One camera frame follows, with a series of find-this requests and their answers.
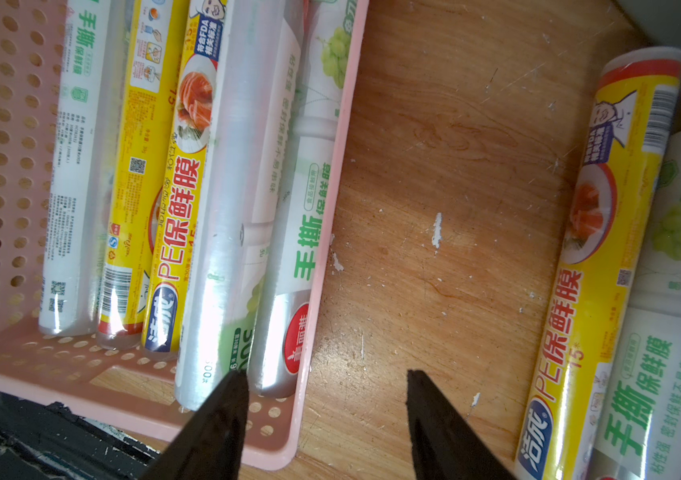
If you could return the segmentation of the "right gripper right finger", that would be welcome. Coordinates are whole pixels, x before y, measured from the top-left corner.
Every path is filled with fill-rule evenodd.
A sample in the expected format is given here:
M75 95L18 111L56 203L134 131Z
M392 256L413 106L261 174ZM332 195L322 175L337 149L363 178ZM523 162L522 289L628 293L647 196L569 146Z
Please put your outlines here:
M407 372L406 398L417 479L512 479L422 370Z

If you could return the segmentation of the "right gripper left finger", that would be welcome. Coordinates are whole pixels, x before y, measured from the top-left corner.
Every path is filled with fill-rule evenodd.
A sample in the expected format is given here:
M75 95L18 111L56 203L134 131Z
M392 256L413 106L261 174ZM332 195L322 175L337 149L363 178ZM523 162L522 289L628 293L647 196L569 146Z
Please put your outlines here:
M248 421L246 372L230 371L184 429L148 466L144 479L236 479Z

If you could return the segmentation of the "white wrap roll red label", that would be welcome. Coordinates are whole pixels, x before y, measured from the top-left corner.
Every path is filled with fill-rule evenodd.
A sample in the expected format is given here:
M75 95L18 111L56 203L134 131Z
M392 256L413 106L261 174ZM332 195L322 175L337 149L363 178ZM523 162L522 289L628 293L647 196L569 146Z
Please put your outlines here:
M312 1L290 120L274 236L248 362L250 391L296 392L357 4Z

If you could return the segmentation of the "thick white green wrap roll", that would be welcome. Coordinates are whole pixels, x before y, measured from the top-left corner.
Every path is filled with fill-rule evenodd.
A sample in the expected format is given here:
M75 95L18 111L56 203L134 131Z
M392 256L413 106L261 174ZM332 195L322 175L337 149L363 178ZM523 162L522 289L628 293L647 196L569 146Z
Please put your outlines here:
M586 477L681 479L681 132L661 166Z

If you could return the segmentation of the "yellow wrap roll long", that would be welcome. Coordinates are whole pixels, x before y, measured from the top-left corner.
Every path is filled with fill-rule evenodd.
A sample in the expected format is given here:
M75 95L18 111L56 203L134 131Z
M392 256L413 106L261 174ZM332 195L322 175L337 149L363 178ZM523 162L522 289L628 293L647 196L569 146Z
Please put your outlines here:
M134 4L118 160L108 219L96 339L103 348L140 343L150 287L152 221L162 190L190 4Z

